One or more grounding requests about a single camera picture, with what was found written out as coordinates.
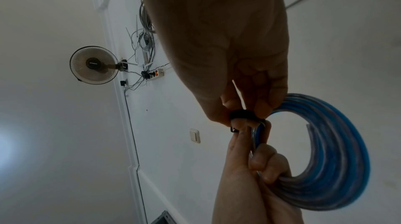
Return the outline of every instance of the wall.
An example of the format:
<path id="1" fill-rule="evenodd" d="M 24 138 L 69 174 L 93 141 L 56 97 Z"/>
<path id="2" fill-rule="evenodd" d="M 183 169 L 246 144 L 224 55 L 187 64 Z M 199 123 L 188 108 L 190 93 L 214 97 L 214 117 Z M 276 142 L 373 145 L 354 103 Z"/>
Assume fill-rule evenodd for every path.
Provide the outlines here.
<path id="1" fill-rule="evenodd" d="M 92 1 L 0 1 L 0 223 L 141 223 L 115 84 L 69 68 L 105 45 Z"/>
<path id="2" fill-rule="evenodd" d="M 354 204 L 330 212 L 303 211 L 305 223 L 401 222 L 400 1 L 305 0 L 288 10 L 289 91 L 316 96 L 343 111 L 364 138 L 372 167 L 368 187 Z M 125 58 L 133 54 L 125 27 L 135 30 L 139 4 L 110 0 L 107 10 L 109 37 Z M 158 46 L 155 66 L 165 63 Z M 167 209 L 181 224 L 210 223 L 231 133 L 207 120 L 166 67 L 165 77 L 128 92 L 147 217 L 152 221 Z M 270 120 L 269 143 L 299 174 L 310 154 L 305 121 L 292 114 Z M 190 141 L 190 128 L 200 131 L 199 145 Z"/>

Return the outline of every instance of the hand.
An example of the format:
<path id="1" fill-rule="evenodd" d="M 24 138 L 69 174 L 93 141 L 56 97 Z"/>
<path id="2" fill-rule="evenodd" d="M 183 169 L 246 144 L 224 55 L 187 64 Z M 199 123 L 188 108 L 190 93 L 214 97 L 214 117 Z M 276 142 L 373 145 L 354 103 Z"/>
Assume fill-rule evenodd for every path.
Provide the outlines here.
<path id="1" fill-rule="evenodd" d="M 268 132 L 269 128 L 265 130 L 265 139 Z M 250 149 L 250 128 L 234 133 L 228 145 L 212 223 L 303 224 L 301 210 L 275 196 L 266 186 L 280 175 L 291 176 L 287 159 L 265 143 L 249 159 Z"/>
<path id="2" fill-rule="evenodd" d="M 287 94 L 283 0 L 144 0 L 166 54 L 207 117 L 231 126 L 245 108 L 266 118 Z"/>

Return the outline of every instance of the electric fan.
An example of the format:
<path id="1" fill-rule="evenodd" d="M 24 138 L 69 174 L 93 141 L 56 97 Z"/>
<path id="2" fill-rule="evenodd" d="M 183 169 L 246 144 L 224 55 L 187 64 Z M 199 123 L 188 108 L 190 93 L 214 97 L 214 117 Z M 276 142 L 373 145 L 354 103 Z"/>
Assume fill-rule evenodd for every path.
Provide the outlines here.
<path id="1" fill-rule="evenodd" d="M 127 61 L 117 61 L 109 50 L 98 46 L 80 48 L 71 56 L 70 69 L 82 82 L 101 85 L 114 79 L 119 71 L 128 69 Z"/>

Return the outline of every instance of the light switch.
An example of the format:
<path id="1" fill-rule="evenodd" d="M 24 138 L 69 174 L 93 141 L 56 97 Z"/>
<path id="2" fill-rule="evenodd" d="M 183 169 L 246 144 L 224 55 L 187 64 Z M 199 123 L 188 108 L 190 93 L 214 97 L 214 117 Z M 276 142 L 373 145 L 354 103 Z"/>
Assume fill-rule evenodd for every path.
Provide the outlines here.
<path id="1" fill-rule="evenodd" d="M 189 136 L 191 137 L 191 141 L 195 142 L 195 143 L 200 143 L 201 142 L 201 138 L 199 137 L 199 131 L 195 130 L 195 129 L 190 129 L 189 130 Z"/>

